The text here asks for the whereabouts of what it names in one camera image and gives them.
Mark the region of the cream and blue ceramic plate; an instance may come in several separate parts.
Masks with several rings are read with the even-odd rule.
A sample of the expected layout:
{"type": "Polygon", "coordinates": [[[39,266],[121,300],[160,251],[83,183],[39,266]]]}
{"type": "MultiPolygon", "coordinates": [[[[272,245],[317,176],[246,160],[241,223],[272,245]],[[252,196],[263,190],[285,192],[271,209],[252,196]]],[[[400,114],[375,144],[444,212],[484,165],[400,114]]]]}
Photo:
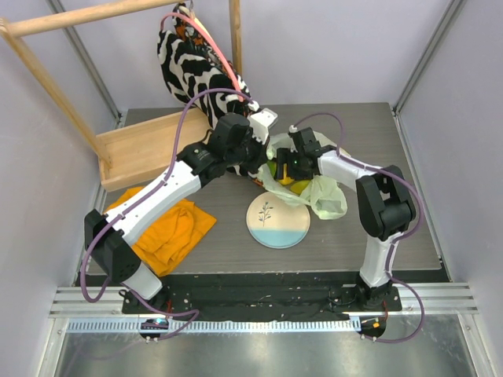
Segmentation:
{"type": "Polygon", "coordinates": [[[310,212],[305,205],[291,206],[265,192],[248,206],[246,225],[258,243],[272,249],[286,249],[294,247],[307,235],[310,212]]]}

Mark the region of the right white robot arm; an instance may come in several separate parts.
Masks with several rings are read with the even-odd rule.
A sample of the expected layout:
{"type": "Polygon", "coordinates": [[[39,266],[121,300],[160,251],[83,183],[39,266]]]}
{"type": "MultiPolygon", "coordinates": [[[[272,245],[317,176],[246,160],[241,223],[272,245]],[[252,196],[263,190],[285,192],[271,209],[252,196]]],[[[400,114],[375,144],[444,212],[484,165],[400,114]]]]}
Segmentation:
{"type": "Polygon", "coordinates": [[[311,128],[291,126],[288,139],[292,146],[276,152],[276,179],[328,177],[355,192],[367,244],[359,271],[362,286],[354,298],[362,309],[375,309],[384,299],[380,287],[391,280],[396,244],[417,215],[413,187],[396,166],[375,167],[344,155],[335,145],[323,146],[311,128]]]}

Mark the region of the yellow fake pear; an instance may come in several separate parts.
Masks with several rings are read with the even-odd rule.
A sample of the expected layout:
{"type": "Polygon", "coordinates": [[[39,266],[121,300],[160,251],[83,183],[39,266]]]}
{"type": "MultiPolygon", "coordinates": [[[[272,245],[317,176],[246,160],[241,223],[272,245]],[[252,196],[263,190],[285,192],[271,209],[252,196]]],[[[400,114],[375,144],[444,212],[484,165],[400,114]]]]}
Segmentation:
{"type": "Polygon", "coordinates": [[[278,182],[281,185],[286,186],[286,185],[291,185],[292,183],[295,182],[295,180],[292,178],[289,178],[289,177],[285,177],[285,178],[279,179],[278,182]]]}

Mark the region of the green avocado print plastic bag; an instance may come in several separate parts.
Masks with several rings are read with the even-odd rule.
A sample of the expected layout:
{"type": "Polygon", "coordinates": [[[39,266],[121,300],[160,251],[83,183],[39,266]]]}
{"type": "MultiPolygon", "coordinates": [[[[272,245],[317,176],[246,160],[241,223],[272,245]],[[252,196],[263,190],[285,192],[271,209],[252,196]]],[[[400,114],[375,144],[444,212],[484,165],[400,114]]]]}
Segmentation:
{"type": "MultiPolygon", "coordinates": [[[[333,145],[335,142],[328,139],[325,135],[314,131],[316,139],[321,146],[333,145]]],[[[266,150],[268,163],[272,163],[272,158],[276,157],[279,148],[292,148],[293,141],[287,133],[278,134],[270,138],[270,143],[266,150]]],[[[292,192],[289,188],[275,181],[270,168],[262,165],[255,177],[262,187],[274,194],[277,198],[283,200],[291,207],[306,205],[321,220],[335,220],[346,215],[347,200],[339,183],[330,177],[315,176],[308,180],[306,188],[300,194],[292,192]]]]}

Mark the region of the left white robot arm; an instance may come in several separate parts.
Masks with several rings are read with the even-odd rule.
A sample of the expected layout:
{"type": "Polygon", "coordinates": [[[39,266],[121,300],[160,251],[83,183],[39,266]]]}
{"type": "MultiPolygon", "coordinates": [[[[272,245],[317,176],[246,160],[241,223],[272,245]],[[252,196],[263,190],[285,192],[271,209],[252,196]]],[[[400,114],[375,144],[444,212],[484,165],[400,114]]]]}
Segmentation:
{"type": "Polygon", "coordinates": [[[266,108],[249,117],[228,113],[206,141],[186,145],[159,177],[124,204],[107,214],[92,210],[84,219],[89,256],[111,282],[135,291],[147,311],[161,312],[167,293],[151,263],[134,252],[134,244],[176,203],[220,178],[228,168],[256,173],[267,161],[270,128],[276,121],[277,114],[266,108]]]}

